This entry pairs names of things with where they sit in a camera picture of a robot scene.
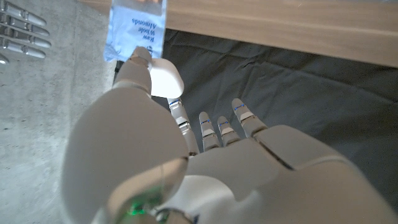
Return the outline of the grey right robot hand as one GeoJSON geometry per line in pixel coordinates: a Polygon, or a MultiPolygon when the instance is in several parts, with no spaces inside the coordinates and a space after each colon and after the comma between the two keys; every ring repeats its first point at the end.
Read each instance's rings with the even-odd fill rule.
{"type": "Polygon", "coordinates": [[[43,48],[52,44],[45,29],[47,21],[10,1],[1,0],[1,50],[35,58],[45,58],[43,48]]]}

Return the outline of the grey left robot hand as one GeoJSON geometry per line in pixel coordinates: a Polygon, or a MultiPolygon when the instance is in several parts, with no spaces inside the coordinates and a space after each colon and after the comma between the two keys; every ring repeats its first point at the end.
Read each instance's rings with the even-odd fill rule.
{"type": "Polygon", "coordinates": [[[62,167],[65,223],[396,223],[347,158],[285,125],[267,127],[239,99],[199,152],[174,64],[137,47],[110,91],[71,131],[62,167]]]}

